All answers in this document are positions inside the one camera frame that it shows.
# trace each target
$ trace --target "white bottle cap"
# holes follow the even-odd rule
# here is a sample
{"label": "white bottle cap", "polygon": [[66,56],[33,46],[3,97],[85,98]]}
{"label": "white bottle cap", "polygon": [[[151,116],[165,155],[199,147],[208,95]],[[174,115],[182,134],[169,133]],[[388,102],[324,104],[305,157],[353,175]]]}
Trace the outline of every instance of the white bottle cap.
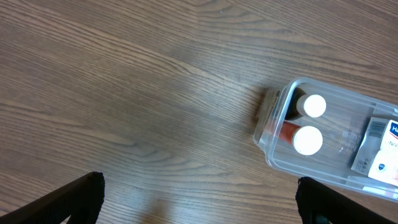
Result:
{"label": "white bottle cap", "polygon": [[297,111],[304,116],[317,118],[326,110],[326,101],[320,95],[303,95],[297,100]]}
{"label": "white bottle cap", "polygon": [[319,151],[322,147],[322,133],[313,126],[298,128],[292,136],[294,149],[300,154],[309,156]]}

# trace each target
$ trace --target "brown wooden surface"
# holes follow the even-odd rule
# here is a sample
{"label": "brown wooden surface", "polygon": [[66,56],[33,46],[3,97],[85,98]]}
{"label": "brown wooden surface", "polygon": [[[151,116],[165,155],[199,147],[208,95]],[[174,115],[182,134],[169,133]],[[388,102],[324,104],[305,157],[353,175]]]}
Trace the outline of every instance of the brown wooden surface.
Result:
{"label": "brown wooden surface", "polygon": [[98,223],[300,223],[297,178],[252,143],[262,93],[312,77],[398,103],[397,9],[0,1],[0,215],[97,170]]}

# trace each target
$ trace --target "barcode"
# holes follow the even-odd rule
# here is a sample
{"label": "barcode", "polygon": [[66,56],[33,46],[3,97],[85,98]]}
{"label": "barcode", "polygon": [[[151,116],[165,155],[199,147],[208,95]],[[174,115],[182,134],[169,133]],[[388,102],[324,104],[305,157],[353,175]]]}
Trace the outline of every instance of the barcode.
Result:
{"label": "barcode", "polygon": [[369,136],[381,138],[386,128],[386,123],[380,121],[372,121],[371,127],[369,128]]}

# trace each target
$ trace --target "transparent plastic bin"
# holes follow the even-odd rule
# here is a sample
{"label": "transparent plastic bin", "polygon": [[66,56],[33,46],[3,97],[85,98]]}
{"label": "transparent plastic bin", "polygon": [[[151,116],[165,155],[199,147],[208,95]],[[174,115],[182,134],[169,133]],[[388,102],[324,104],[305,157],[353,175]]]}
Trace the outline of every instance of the transparent plastic bin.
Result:
{"label": "transparent plastic bin", "polygon": [[[326,111],[319,118],[303,117],[291,123],[311,125],[322,132],[323,145],[311,156],[299,154],[278,138],[295,88],[319,94]],[[254,142],[276,170],[398,202],[398,187],[351,170],[372,116],[398,121],[398,106],[309,78],[291,81],[283,90],[269,89],[259,113]]]}

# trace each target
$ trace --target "bottle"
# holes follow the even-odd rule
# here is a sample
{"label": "bottle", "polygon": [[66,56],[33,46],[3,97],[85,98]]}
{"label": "bottle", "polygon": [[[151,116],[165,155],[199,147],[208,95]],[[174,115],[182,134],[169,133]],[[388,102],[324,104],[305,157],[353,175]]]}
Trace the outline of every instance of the bottle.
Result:
{"label": "bottle", "polygon": [[317,118],[326,110],[326,101],[320,95],[306,94],[302,89],[296,88],[293,91],[285,119],[293,121],[302,116]]}
{"label": "bottle", "polygon": [[319,151],[323,144],[322,133],[313,126],[303,126],[284,121],[280,130],[279,139],[291,145],[305,156]]}

